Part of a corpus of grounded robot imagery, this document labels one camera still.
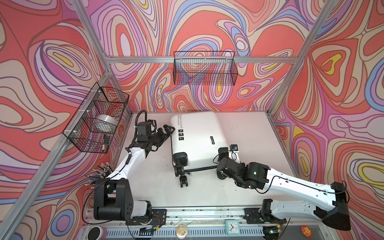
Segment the black suitcase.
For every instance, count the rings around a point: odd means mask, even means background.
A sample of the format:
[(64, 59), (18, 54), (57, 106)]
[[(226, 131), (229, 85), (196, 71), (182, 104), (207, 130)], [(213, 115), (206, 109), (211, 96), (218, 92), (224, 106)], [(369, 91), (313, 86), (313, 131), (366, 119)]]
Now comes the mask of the black suitcase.
[(172, 160), (180, 186), (188, 186), (188, 175), (215, 170), (222, 157), (239, 163), (237, 145), (229, 145), (214, 112), (177, 114), (171, 118)]

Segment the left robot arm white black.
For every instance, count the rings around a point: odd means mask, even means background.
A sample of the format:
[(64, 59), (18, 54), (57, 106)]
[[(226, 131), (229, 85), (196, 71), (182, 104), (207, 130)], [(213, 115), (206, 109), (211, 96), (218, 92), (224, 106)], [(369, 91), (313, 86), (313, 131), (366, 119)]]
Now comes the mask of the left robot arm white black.
[(149, 201), (134, 200), (130, 179), (149, 153), (156, 152), (175, 131), (174, 127), (157, 127), (156, 120), (149, 120), (146, 110), (140, 111), (134, 123), (134, 137), (126, 148), (123, 161), (105, 179), (95, 182), (94, 219), (105, 224), (112, 221), (129, 222), (132, 218), (152, 218)]

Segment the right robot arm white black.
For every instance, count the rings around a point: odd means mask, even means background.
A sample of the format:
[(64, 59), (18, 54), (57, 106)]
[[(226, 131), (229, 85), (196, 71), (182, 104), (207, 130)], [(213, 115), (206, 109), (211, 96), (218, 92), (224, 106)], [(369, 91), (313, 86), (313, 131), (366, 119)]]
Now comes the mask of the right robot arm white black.
[(296, 201), (264, 199), (257, 213), (246, 219), (256, 223), (285, 222), (289, 218), (310, 219), (339, 231), (350, 231), (349, 195), (346, 182), (330, 185), (312, 183), (288, 176), (256, 162), (238, 163), (229, 157), (218, 161), (220, 179), (233, 179), (235, 185), (256, 190), (259, 194), (282, 192)]

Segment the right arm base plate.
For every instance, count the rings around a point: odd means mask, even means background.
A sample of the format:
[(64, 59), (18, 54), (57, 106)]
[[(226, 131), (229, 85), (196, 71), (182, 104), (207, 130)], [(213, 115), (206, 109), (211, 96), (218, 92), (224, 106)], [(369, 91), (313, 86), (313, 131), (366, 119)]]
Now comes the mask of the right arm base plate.
[(287, 223), (286, 219), (278, 219), (271, 213), (263, 211), (261, 208), (245, 208), (244, 219), (248, 224), (280, 224), (284, 225)]

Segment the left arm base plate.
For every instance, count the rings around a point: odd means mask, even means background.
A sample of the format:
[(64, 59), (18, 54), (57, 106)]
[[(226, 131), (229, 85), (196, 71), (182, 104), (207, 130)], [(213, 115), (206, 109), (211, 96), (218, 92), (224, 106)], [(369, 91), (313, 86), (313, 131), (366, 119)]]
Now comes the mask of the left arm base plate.
[(127, 226), (162, 226), (166, 223), (167, 210), (154, 209), (147, 211), (144, 216), (130, 218)]

